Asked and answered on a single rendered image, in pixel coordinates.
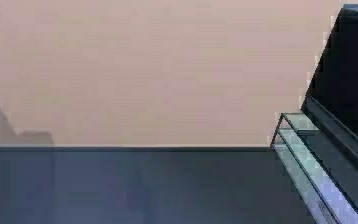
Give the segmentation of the glass television stand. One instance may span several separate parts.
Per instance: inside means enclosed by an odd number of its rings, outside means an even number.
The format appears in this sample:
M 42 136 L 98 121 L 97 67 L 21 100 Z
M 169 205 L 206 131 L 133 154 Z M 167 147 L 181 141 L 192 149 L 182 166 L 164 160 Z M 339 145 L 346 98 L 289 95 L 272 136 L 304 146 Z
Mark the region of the glass television stand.
M 303 113 L 280 115 L 271 142 L 317 224 L 358 224 L 357 164 Z

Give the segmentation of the black television set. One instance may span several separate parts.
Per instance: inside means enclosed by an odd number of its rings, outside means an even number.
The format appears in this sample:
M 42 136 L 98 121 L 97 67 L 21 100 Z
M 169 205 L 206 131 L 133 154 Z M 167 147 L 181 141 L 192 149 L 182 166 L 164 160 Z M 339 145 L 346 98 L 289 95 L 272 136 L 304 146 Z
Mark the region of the black television set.
M 346 151 L 358 165 L 358 4 L 340 9 L 305 94 L 301 110 L 335 137 L 355 141 Z

